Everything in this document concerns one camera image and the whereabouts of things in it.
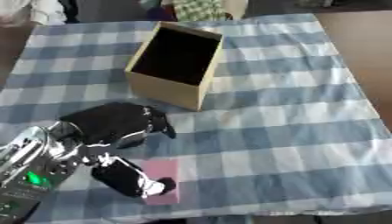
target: metal robotic hand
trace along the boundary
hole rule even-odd
[[[151,132],[176,136],[164,113],[126,102],[66,115],[48,128],[26,129],[0,147],[0,223],[14,223],[24,217],[80,164],[93,166],[95,179],[127,196],[170,191],[175,187],[173,181],[150,180],[131,162],[95,147],[137,146]],[[124,183],[124,175],[134,177],[134,181]]]

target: cardboard box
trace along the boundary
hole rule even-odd
[[[158,23],[125,69],[132,91],[200,110],[214,77],[222,40],[217,33]]]

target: blue checkered tablecloth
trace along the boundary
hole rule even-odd
[[[185,24],[225,36],[200,112],[132,94],[123,69],[154,25],[36,28],[0,94],[0,143],[28,126],[105,102],[156,106],[168,113],[178,138],[155,135],[119,153],[137,163],[177,159],[180,203],[146,206],[80,167],[32,222],[392,208],[390,133],[313,15]]]

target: pink square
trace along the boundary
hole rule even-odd
[[[152,159],[142,162],[142,169],[150,179],[172,178],[176,189],[165,195],[153,195],[145,199],[147,205],[170,205],[179,203],[179,184],[177,160]]]

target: green led light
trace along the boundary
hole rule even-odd
[[[35,186],[40,186],[42,182],[41,177],[32,171],[27,172],[27,181],[34,184]]]

